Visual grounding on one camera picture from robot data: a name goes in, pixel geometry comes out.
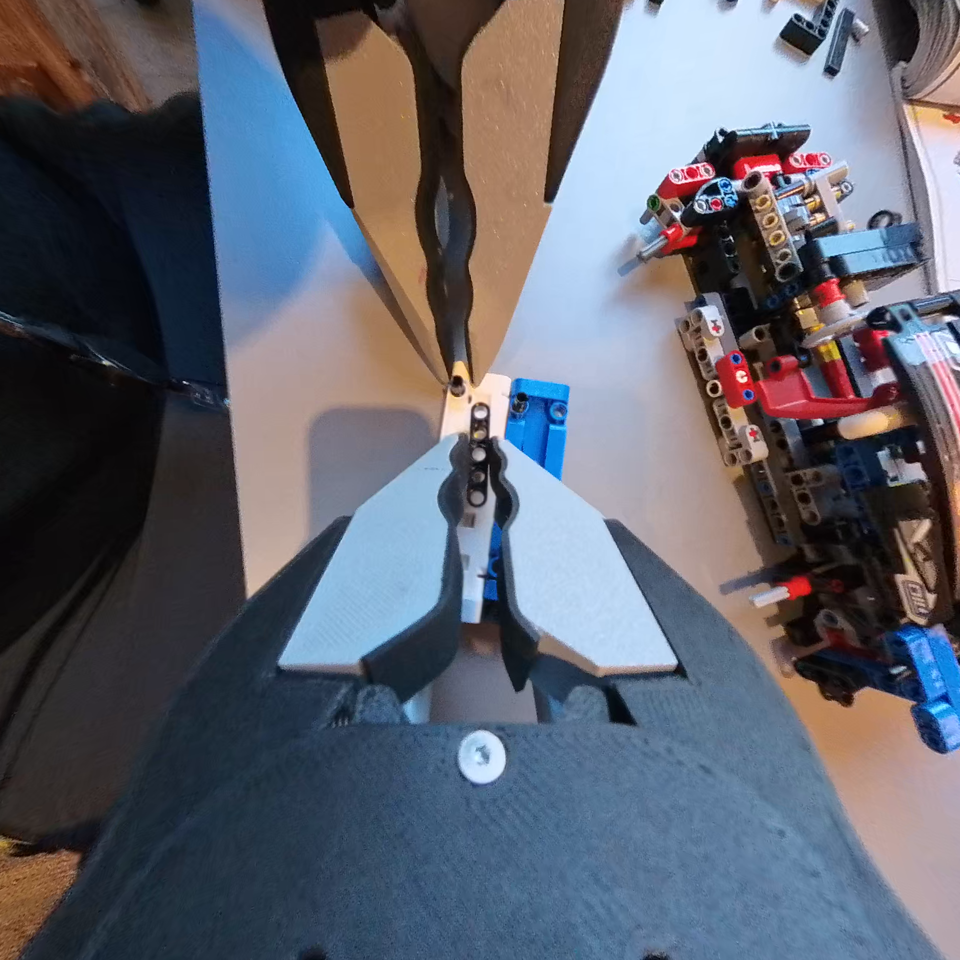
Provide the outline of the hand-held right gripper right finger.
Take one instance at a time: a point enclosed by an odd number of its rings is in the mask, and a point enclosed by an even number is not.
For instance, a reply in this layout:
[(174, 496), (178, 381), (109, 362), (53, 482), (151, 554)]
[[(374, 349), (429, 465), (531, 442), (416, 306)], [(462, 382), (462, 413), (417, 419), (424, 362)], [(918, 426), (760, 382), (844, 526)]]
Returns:
[(665, 628), (604, 514), (506, 439), (490, 450), (500, 653), (510, 686), (533, 690), (540, 722), (568, 704), (637, 724), (619, 688), (679, 666)]

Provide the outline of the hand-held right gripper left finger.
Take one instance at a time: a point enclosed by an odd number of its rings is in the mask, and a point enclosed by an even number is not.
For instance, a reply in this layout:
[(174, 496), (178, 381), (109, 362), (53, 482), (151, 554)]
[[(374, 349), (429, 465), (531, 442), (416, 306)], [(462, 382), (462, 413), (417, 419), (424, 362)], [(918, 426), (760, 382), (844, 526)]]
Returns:
[(463, 591), (464, 435), (438, 441), (349, 519), (278, 659), (415, 698), (451, 665)]

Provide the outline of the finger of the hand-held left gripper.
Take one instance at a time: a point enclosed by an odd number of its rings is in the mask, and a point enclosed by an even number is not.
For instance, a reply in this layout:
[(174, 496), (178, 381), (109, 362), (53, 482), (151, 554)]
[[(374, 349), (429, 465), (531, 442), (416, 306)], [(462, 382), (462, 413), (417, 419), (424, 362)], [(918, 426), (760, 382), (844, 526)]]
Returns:
[(564, 2), (451, 2), (448, 310), (473, 383), (492, 368), (549, 218)]
[(406, 2), (318, 2), (316, 9), (349, 206), (418, 352), (446, 382), (453, 361), (435, 215), (440, 76)]

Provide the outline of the black holed brick beam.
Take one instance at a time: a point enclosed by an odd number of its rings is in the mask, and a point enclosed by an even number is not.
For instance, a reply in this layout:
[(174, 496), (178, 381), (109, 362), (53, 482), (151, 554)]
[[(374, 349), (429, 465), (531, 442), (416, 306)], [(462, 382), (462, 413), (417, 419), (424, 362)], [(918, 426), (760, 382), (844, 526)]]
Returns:
[(469, 415), (470, 462), (465, 492), (465, 502), (474, 509), (483, 507), (488, 499), (491, 437), (490, 406), (476, 402)]

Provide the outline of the blue and white brick assembly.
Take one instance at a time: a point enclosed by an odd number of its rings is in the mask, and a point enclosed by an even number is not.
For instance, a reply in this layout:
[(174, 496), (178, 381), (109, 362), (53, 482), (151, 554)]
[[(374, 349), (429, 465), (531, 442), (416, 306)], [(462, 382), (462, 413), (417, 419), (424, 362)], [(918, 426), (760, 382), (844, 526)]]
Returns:
[[(470, 438), (470, 414), (476, 402), (486, 402), (490, 409), (490, 446), (494, 439), (507, 440), (548, 474), (562, 478), (568, 435), (569, 386), (528, 378), (512, 379), (493, 373), (474, 386), (465, 374), (454, 373), (445, 393), (440, 437), (465, 434)], [(501, 530), (496, 522), (496, 500), (490, 476), (491, 459), (488, 494), (483, 507), (474, 509), (466, 502), (466, 493), (463, 497), (458, 537), (464, 624), (494, 622), (498, 618)]]

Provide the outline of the grey desk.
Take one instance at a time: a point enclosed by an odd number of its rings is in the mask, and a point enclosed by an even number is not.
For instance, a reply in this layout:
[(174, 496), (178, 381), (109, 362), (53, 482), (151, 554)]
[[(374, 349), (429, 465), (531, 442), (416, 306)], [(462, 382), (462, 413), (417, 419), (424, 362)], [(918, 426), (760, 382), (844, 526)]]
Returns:
[[(958, 958), (958, 758), (906, 705), (852, 708), (786, 677), (746, 599), (773, 563), (762, 517), (715, 448), (674, 320), (682, 263), (630, 268), (647, 194), (712, 132), (806, 122), (845, 160), (864, 222), (913, 213), (891, 93), (886, 10), (837, 78), (777, 41), (797, 2), (627, 8), (606, 77), (493, 367), (571, 389), (563, 481), (627, 525), (772, 670), (877, 866)], [(442, 389), (390, 315), (379, 275), (282, 77), (258, 2), (197, 2), (198, 77), (219, 261), (246, 584), (257, 590), (334, 518), (431, 445)]]

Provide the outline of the wooden cabinet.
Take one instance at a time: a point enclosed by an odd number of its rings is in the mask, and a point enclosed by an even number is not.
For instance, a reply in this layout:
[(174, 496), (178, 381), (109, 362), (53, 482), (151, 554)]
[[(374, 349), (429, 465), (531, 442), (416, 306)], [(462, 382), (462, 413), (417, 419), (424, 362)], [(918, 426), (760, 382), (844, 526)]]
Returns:
[(92, 2), (1, 3), (1, 95), (59, 113), (96, 101), (150, 108), (136, 71)]

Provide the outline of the brick toy car model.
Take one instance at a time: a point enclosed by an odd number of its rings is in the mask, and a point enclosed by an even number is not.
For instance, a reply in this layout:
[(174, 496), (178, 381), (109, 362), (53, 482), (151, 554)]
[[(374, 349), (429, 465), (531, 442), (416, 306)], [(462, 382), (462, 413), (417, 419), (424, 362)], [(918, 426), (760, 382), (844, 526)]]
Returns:
[(646, 200), (637, 260), (680, 258), (676, 322), (728, 468), (788, 556), (750, 604), (788, 614), (798, 676), (905, 701), (959, 746), (958, 292), (871, 306), (919, 268), (917, 222), (858, 229), (849, 165), (807, 124), (719, 127)]

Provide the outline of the black angled brick beam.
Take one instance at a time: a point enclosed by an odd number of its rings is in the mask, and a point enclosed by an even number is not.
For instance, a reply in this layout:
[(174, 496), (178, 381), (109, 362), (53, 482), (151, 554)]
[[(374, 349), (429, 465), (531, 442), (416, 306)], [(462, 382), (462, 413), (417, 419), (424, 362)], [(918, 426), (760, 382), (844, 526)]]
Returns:
[(778, 39), (799, 54), (812, 56), (829, 36), (838, 6), (838, 1), (827, 0), (817, 6), (812, 17), (793, 13), (781, 28)]

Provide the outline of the short black straight beam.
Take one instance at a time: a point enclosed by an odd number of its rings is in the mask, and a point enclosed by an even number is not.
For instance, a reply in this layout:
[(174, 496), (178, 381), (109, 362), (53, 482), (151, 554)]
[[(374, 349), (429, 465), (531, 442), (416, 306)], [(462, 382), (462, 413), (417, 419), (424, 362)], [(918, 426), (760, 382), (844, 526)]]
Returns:
[(842, 70), (856, 18), (855, 12), (848, 6), (844, 6), (834, 18), (833, 32), (822, 69), (823, 74), (829, 78), (837, 77)]

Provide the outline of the open instruction booklet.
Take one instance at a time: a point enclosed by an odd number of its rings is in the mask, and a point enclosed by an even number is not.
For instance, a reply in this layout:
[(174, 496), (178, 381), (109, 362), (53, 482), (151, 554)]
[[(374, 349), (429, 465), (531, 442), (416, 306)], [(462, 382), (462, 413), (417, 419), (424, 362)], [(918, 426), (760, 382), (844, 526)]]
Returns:
[(915, 208), (927, 229), (958, 230), (957, 1), (877, 1)]

